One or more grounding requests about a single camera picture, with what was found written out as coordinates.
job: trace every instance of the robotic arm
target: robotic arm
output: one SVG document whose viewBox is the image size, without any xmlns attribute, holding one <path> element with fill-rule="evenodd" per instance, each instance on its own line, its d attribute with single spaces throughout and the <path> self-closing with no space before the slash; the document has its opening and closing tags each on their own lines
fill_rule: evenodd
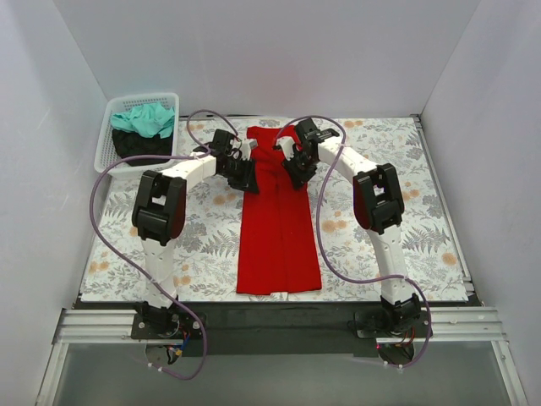
<svg viewBox="0 0 541 406">
<path fill-rule="evenodd" d="M 342 145 L 334 129 L 319 130 L 311 119 L 299 122 L 295 131 L 299 145 L 291 137 L 282 137 L 275 148 L 282 150 L 282 165 L 298 189 L 315 175 L 318 162 L 333 164 Z M 233 134 L 217 130 L 209 156 L 180 162 L 161 173 L 147 171 L 141 178 L 132 223 L 143 240 L 146 269 L 172 296 L 176 294 L 172 253 L 185 222 L 187 192 L 205 178 L 220 174 L 233 189 L 259 193 L 255 162 L 250 159 L 256 146 L 255 140 L 238 143 Z M 347 146 L 335 169 L 352 184 L 355 217 L 374 245 L 380 275 L 406 277 L 400 229 L 404 203 L 396 169 L 388 163 L 377 165 Z M 146 301 L 154 308 L 171 304 L 151 284 Z M 418 296 L 403 279 L 382 281 L 381 301 L 391 317 L 392 331 L 406 331 L 420 316 Z"/>
</svg>

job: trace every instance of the black cloth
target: black cloth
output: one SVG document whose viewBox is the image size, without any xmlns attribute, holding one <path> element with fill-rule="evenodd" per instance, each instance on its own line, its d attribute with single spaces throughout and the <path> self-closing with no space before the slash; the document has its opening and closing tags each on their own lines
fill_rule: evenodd
<svg viewBox="0 0 541 406">
<path fill-rule="evenodd" d="M 160 138 L 156 134 L 152 138 L 141 137 L 137 133 L 127 133 L 121 129 L 112 130 L 112 143 L 115 145 L 115 151 L 121 158 L 135 155 L 171 155 L 172 153 L 172 134 L 167 138 Z M 142 165 L 156 165 L 164 163 L 167 159 L 136 159 L 127 162 L 132 167 L 140 167 Z"/>
</svg>

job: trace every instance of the gray wall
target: gray wall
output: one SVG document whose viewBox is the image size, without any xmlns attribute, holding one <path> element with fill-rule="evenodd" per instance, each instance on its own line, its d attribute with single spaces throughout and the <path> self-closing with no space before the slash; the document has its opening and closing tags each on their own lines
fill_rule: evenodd
<svg viewBox="0 0 541 406">
<path fill-rule="evenodd" d="M 475 287 L 541 404 L 541 2 L 483 0 L 423 113 Z"/>
<path fill-rule="evenodd" d="M 421 112 L 478 0 L 54 0 L 108 98 L 184 113 Z"/>
<path fill-rule="evenodd" d="M 50 0 L 0 0 L 0 73 L 0 404 L 19 406 L 89 253 L 106 99 Z"/>
</svg>

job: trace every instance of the red garment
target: red garment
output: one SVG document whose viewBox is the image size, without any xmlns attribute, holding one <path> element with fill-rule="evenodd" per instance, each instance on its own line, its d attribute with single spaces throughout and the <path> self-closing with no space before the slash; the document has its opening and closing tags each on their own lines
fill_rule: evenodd
<svg viewBox="0 0 541 406">
<path fill-rule="evenodd" d="M 250 127 L 256 139 L 251 157 L 257 162 L 258 195 L 244 194 L 238 258 L 239 294 L 298 293 L 321 289 L 320 264 L 306 185 L 294 190 L 281 165 L 281 151 L 272 149 L 279 129 Z M 283 136 L 298 142 L 293 126 Z"/>
</svg>

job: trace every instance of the table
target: table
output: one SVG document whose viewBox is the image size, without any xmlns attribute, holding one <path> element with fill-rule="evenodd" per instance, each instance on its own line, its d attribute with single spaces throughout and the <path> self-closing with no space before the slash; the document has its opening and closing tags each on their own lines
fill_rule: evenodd
<svg viewBox="0 0 541 406">
<path fill-rule="evenodd" d="M 241 138 L 247 127 L 277 128 L 287 121 L 287 118 L 261 117 L 232 119 Z M 410 277 L 431 301 L 466 300 L 464 267 L 413 119 L 344 118 L 338 121 L 346 128 L 347 143 L 352 148 L 374 162 L 389 162 L 398 171 L 406 207 L 402 246 Z M 185 122 L 180 123 L 179 154 L 187 154 L 195 147 L 185 125 Z M 212 138 L 215 129 L 227 129 L 224 123 L 214 119 L 193 121 L 191 125 L 194 133 L 205 141 Z M 314 227 L 315 205 L 327 168 L 320 164 L 316 176 L 309 182 Z M 144 265 L 140 239 L 131 224 L 138 186 L 138 179 L 112 181 L 100 229 L 122 252 Z M 378 283 L 358 286 L 338 279 L 326 268 L 319 251 L 323 283 L 320 291 L 270 296 L 236 294 L 242 204 L 243 193 L 230 189 L 227 181 L 218 176 L 190 190 L 186 224 L 175 250 L 174 281 L 182 301 L 380 300 Z M 352 212 L 351 185 L 338 173 L 333 173 L 325 191 L 321 227 L 325 251 L 336 269 L 349 277 L 378 276 L 369 237 L 357 225 Z M 81 284 L 81 301 L 138 301 L 144 297 L 145 290 L 146 280 L 96 239 Z"/>
</svg>

